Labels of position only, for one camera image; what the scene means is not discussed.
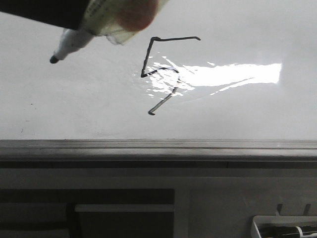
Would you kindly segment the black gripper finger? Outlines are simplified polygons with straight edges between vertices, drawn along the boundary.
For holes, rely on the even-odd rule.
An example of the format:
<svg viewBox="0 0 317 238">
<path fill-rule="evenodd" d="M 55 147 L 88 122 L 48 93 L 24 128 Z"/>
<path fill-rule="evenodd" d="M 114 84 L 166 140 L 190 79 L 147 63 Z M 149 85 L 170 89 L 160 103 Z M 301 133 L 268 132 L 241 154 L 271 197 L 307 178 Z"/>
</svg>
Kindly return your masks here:
<svg viewBox="0 0 317 238">
<path fill-rule="evenodd" d="M 1 12 L 77 30 L 88 0 L 0 0 Z"/>
</svg>

